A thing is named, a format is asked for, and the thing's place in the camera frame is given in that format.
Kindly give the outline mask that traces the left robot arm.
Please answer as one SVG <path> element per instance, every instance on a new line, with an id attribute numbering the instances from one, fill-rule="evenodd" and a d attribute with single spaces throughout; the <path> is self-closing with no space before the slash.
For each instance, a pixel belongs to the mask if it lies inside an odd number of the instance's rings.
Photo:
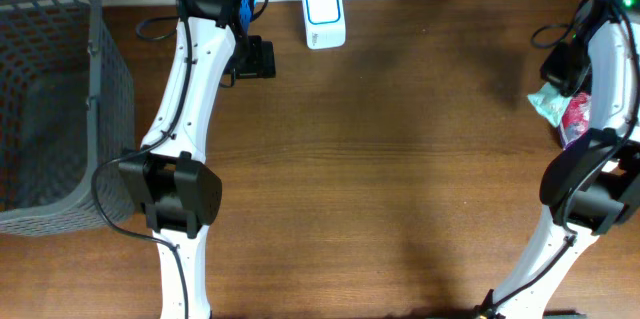
<path id="1" fill-rule="evenodd" d="M 153 124 L 118 164 L 158 249 L 164 318 L 209 318 L 206 243 L 221 179 L 206 164 L 208 128 L 223 77 L 276 75 L 271 42 L 249 32 L 257 0 L 176 0 L 176 48 Z"/>

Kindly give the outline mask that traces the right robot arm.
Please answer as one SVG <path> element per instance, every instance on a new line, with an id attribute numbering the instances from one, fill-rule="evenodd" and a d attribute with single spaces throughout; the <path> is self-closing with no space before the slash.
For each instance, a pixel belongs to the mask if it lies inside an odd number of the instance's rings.
<path id="1" fill-rule="evenodd" d="M 580 0 L 564 29 L 540 75 L 590 95 L 588 126 L 546 168 L 535 232 L 475 318 L 543 317 L 581 254 L 639 209 L 639 0 Z"/>

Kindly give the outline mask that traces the pink purple snack packet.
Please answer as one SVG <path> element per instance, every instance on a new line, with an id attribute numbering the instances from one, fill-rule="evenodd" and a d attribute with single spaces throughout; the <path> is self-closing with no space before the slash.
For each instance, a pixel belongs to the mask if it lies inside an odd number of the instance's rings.
<path id="1" fill-rule="evenodd" d="M 579 139 L 589 128 L 591 95 L 581 92 L 567 106 L 558 127 L 563 148 Z"/>

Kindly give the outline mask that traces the light green wipes packet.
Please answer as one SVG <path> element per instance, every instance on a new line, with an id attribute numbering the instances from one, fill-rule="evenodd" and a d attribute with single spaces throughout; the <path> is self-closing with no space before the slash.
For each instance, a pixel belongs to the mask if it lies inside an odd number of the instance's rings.
<path id="1" fill-rule="evenodd" d="M 571 101 L 570 97 L 550 83 L 544 84 L 539 91 L 528 94 L 527 99 L 536 112 L 545 118 L 552 127 L 558 127 Z"/>

